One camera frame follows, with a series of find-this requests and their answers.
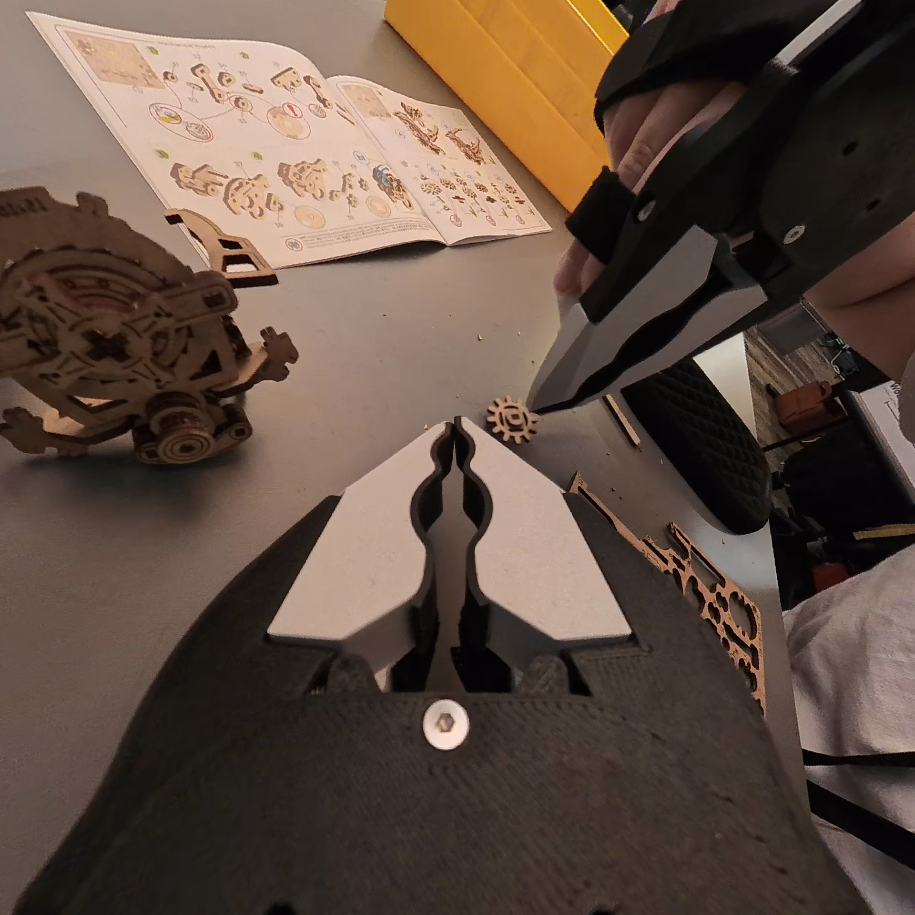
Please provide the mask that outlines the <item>wooden mechanical model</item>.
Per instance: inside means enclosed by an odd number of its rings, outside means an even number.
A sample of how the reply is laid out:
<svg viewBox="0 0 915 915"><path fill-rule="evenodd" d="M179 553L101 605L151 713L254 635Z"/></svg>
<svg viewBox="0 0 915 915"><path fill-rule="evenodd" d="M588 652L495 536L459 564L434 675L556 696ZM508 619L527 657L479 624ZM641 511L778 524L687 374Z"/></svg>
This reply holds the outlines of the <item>wooden mechanical model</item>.
<svg viewBox="0 0 915 915"><path fill-rule="evenodd" d="M234 322L237 288L278 279L257 248L189 210L166 212L203 247L193 271L81 192L43 187L1 195L1 375L49 408L2 412L17 450L84 455L129 434L135 457L187 465L247 441L238 398L279 383L298 360L287 333L248 343Z"/></svg>

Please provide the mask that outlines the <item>wooden parts sheet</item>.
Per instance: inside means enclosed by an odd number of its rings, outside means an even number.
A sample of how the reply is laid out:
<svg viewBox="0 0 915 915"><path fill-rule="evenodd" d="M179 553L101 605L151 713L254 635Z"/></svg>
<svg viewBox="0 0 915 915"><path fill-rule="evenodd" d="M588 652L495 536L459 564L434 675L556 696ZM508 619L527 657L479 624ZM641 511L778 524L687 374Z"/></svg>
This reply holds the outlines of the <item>wooden parts sheet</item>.
<svg viewBox="0 0 915 915"><path fill-rule="evenodd" d="M761 714L768 712L767 676L758 606L675 523L666 526L668 545L639 538L576 472L568 492L585 497L623 540L660 572L671 576L683 596L715 631L734 666L741 672Z"/></svg>

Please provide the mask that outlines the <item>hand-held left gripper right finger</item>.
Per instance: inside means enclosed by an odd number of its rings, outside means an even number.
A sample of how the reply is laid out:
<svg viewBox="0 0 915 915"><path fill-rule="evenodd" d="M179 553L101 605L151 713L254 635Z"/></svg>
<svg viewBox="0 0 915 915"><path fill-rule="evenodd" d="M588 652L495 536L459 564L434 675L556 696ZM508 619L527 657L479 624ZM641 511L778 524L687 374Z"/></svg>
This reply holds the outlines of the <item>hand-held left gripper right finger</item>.
<svg viewBox="0 0 915 915"><path fill-rule="evenodd" d="M455 418L454 448L475 527L454 647L467 692L509 692L541 656L631 642L567 493L469 418Z"/></svg>

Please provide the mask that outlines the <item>brown leather bag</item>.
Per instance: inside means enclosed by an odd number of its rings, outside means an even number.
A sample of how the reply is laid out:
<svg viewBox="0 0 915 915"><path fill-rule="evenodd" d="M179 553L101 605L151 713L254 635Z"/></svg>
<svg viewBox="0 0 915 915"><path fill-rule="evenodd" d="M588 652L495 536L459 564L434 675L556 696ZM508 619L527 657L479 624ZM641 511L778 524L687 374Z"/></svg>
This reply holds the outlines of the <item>brown leather bag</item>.
<svg viewBox="0 0 915 915"><path fill-rule="evenodd" d="M772 385L766 390L777 423L792 436L808 436L847 418L832 383L806 383L784 394Z"/></svg>

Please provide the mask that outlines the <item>open instruction booklet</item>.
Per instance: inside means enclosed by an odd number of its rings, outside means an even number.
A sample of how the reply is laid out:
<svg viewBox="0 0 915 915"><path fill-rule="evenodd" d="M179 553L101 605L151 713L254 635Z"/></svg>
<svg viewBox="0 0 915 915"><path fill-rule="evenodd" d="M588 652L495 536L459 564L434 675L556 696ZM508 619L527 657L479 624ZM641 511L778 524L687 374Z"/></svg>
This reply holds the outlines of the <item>open instruction booklet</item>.
<svg viewBox="0 0 915 915"><path fill-rule="evenodd" d="M28 17L166 208L274 270L552 230L461 109L276 44Z"/></svg>

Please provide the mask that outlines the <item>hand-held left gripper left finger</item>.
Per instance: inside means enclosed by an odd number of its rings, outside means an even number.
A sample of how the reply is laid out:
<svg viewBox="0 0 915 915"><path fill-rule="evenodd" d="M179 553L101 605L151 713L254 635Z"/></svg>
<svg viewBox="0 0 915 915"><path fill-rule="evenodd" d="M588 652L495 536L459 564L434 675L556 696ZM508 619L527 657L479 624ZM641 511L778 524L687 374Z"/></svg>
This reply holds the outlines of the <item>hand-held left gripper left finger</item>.
<svg viewBox="0 0 915 915"><path fill-rule="evenodd" d="M428 532L453 453L444 421L342 492L267 629L272 641L358 655L395 691L426 687L439 633Z"/></svg>

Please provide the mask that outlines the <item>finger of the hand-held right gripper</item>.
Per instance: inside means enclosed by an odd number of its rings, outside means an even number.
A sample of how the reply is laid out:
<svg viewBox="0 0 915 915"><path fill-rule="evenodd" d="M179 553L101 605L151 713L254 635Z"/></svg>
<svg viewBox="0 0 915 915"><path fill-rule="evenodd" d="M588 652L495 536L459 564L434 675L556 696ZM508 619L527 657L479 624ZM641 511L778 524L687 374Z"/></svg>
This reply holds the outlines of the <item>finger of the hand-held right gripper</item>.
<svg viewBox="0 0 915 915"><path fill-rule="evenodd" d="M555 341L532 382L528 407L546 415L619 388L625 378L624 345L700 288L710 275L716 247L714 235L689 230L599 323L587 318L580 302L566 305Z"/></svg>
<svg viewBox="0 0 915 915"><path fill-rule="evenodd" d="M566 411L620 392L691 358L715 339L733 337L739 320L767 302L759 285L727 288L704 305L683 303L641 318L626 311L598 324L580 303L560 321L540 368L540 413Z"/></svg>

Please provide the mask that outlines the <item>person's right hand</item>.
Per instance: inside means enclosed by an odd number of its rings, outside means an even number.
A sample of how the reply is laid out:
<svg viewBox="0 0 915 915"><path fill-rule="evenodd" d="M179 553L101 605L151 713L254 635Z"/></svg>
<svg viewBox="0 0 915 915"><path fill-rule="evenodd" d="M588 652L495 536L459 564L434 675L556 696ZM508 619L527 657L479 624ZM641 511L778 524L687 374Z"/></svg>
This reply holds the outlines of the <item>person's right hand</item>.
<svg viewBox="0 0 915 915"><path fill-rule="evenodd" d="M624 99L604 113L611 165L623 188L641 191L675 142L695 127L716 122L741 98L738 81L687 81Z"/></svg>

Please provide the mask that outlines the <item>person's white shirt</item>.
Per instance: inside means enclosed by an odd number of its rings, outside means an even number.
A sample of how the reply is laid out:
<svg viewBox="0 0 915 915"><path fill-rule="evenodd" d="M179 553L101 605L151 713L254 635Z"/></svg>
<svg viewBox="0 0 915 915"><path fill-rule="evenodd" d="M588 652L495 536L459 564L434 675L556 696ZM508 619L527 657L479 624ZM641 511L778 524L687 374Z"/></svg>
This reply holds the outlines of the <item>person's white shirt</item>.
<svg viewBox="0 0 915 915"><path fill-rule="evenodd" d="M784 627L817 828L869 909L913 913L913 546Z"/></svg>

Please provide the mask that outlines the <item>thin wooden strip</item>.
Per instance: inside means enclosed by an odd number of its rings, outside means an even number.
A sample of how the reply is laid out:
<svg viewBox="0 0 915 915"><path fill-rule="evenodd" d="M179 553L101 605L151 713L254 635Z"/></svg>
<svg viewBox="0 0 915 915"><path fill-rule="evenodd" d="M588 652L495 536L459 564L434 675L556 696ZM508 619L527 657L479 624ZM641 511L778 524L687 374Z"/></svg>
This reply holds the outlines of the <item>thin wooden strip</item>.
<svg viewBox="0 0 915 915"><path fill-rule="evenodd" d="M612 417L624 433L627 441L629 441L635 449L641 449L641 439L637 430L630 422L630 419L627 418L614 397L611 395L605 395L604 401L610 413L612 414Z"/></svg>

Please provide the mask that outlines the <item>black quilted cushion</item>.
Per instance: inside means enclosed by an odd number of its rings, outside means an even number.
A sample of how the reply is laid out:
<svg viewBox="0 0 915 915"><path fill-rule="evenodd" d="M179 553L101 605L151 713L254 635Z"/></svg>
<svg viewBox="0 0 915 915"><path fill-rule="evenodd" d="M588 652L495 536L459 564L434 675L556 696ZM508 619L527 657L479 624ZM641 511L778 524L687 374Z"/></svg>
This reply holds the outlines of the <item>black quilted cushion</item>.
<svg viewBox="0 0 915 915"><path fill-rule="evenodd" d="M772 511L772 474L738 413L694 360L622 389L649 437L715 519L760 531Z"/></svg>

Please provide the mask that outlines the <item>person's right forearm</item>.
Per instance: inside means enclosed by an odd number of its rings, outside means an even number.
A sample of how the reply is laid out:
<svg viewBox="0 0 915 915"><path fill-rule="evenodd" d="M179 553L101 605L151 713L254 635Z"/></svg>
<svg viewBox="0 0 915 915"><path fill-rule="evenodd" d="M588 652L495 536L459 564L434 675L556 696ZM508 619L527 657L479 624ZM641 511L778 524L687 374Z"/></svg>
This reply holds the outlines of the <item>person's right forearm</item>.
<svg viewBox="0 0 915 915"><path fill-rule="evenodd" d="M804 295L838 337L901 383L914 350L914 217Z"/></svg>

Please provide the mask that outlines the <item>yellow plastic bin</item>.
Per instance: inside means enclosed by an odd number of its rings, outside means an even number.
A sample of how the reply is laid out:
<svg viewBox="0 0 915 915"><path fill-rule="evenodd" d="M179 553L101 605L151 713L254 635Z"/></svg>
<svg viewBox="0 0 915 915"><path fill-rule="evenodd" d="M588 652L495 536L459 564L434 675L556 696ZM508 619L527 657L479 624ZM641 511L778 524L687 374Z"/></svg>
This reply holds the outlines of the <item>yellow plastic bin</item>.
<svg viewBox="0 0 915 915"><path fill-rule="evenodd" d="M594 94L628 32L601 1L388 1L385 21L570 212L608 149Z"/></svg>

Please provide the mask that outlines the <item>small wooden gear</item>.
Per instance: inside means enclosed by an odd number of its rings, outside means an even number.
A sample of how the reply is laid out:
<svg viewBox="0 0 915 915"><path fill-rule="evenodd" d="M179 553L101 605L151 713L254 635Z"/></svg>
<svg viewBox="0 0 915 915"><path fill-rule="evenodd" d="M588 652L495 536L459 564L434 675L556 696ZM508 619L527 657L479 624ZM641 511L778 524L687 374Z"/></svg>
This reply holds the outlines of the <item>small wooden gear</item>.
<svg viewBox="0 0 915 915"><path fill-rule="evenodd" d="M494 436L501 437L504 443L520 446L531 442L539 421L540 417L526 404L509 395L494 398L487 407L488 429Z"/></svg>

